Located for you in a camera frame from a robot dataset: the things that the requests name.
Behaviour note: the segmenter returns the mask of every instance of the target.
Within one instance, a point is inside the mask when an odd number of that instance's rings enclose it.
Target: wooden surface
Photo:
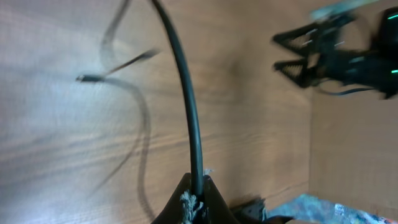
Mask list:
[[[375,27],[378,12],[396,5],[383,0],[358,13]],[[347,48],[365,46],[354,25],[344,40]],[[310,193],[398,220],[398,99],[381,97],[373,91],[344,97],[314,93]]]
[[[164,3],[192,72],[205,168],[226,202],[260,195],[272,208],[306,192],[310,92],[272,71],[293,56],[270,39],[322,3]],[[189,172],[180,82],[148,1],[132,2],[103,63],[118,4],[0,1],[1,223],[149,223]],[[110,83],[75,82],[153,47],[161,53]]]

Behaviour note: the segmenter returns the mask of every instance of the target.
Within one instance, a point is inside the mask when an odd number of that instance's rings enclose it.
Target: green led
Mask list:
[[[396,18],[396,17],[398,17],[398,15],[391,16],[391,17],[389,17],[388,19],[393,19],[393,18]]]

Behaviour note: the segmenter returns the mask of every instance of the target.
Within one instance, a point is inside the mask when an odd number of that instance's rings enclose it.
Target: curved black tube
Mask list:
[[[157,0],[152,0],[160,18],[164,24],[165,30],[169,37],[171,48],[173,49],[175,62],[180,74],[181,86],[184,95],[185,112],[187,114],[188,133],[190,141],[191,155],[191,174],[192,174],[192,192],[199,199],[203,198],[203,159],[201,154],[201,140],[198,121],[198,111],[195,103],[195,95],[191,77],[185,60],[180,41],[172,23],[162,5]]]

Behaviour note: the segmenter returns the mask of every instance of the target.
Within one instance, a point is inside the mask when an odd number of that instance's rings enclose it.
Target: wood grain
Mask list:
[[[374,30],[381,1],[358,10]],[[346,48],[364,49],[363,29],[347,27]],[[326,86],[339,91],[338,85]],[[310,193],[367,212],[398,219],[397,99],[368,91],[346,97],[314,93]]]
[[[177,69],[148,1],[130,5],[109,64],[161,53],[110,83],[74,81],[109,68],[100,46],[118,4],[0,2],[1,223],[149,223],[189,172]],[[260,195],[274,207],[306,192],[311,94],[272,71],[293,56],[270,39],[317,3],[164,4],[192,72],[205,168],[227,203]]]

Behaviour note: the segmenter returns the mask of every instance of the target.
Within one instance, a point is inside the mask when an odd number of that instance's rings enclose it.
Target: green light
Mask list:
[[[396,17],[398,17],[398,15],[391,16],[391,17],[389,17],[388,19],[393,19],[393,18],[396,18]]]

